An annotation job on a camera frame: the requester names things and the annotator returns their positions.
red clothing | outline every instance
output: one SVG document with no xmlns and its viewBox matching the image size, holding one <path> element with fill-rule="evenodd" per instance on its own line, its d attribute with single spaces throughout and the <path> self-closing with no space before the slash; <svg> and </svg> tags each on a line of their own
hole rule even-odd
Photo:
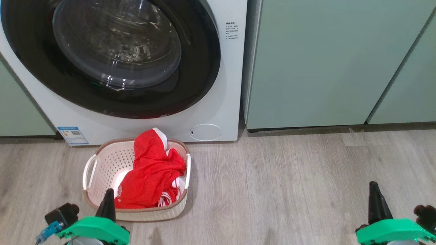
<svg viewBox="0 0 436 245">
<path fill-rule="evenodd" d="M 164 191 L 173 202 L 176 201 L 177 188 L 172 187 L 172 182 L 183 175 L 186 167 L 175 149 L 170 149 L 167 155 L 165 145 L 154 129 L 136 138 L 133 170 L 127 173 L 118 188 L 116 208 L 157 207 Z"/>
</svg>

front-load washing machine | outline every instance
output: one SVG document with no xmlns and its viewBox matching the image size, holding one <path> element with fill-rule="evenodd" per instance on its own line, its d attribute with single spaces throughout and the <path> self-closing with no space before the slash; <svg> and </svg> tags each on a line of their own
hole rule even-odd
<svg viewBox="0 0 436 245">
<path fill-rule="evenodd" d="M 0 3 L 0 52 L 70 145 L 237 139 L 247 0 Z"/>
</svg>

washing machine door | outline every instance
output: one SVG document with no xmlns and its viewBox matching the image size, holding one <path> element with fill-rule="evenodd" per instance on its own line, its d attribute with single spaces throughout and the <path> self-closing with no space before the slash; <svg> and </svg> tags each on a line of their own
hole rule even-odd
<svg viewBox="0 0 436 245">
<path fill-rule="evenodd" d="M 74 104 L 156 118 L 198 102 L 221 62 L 199 0 L 1 0 L 6 37 L 23 65 Z"/>
</svg>

green cabinet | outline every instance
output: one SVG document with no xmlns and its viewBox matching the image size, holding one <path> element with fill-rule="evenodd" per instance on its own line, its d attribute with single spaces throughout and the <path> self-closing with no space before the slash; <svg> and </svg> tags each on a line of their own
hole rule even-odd
<svg viewBox="0 0 436 245">
<path fill-rule="evenodd" d="M 0 56 L 0 136 L 54 135 L 53 126 L 40 114 L 8 69 Z"/>
<path fill-rule="evenodd" d="M 418 39 L 368 123 L 436 121 L 436 17 Z"/>
<path fill-rule="evenodd" d="M 436 0 L 249 1 L 247 128 L 363 124 L 435 6 Z"/>
</svg>

wooden floor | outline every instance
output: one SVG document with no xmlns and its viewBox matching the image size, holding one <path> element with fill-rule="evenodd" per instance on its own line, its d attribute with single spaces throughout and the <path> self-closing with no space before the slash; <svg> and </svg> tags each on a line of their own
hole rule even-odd
<svg viewBox="0 0 436 245">
<path fill-rule="evenodd" d="M 185 211 L 171 221 L 123 222 L 132 245 L 357 244 L 371 180 L 396 218 L 414 218 L 418 204 L 436 205 L 431 127 L 240 134 L 235 143 L 188 145 L 193 177 Z M 81 184 L 95 149 L 0 139 L 0 245 L 33 245 L 44 215 L 65 202 L 79 205 L 80 217 L 95 214 Z"/>
</svg>

